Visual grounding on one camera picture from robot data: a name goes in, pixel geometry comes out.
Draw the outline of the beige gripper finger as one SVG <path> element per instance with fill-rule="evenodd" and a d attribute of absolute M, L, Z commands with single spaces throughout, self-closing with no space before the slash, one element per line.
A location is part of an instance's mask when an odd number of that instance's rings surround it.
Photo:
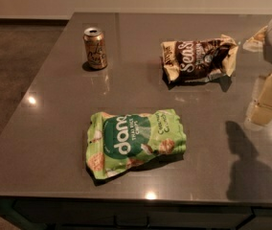
<path fill-rule="evenodd" d="M 256 79 L 246 120 L 258 127 L 264 127 L 272 121 L 272 72 Z"/>

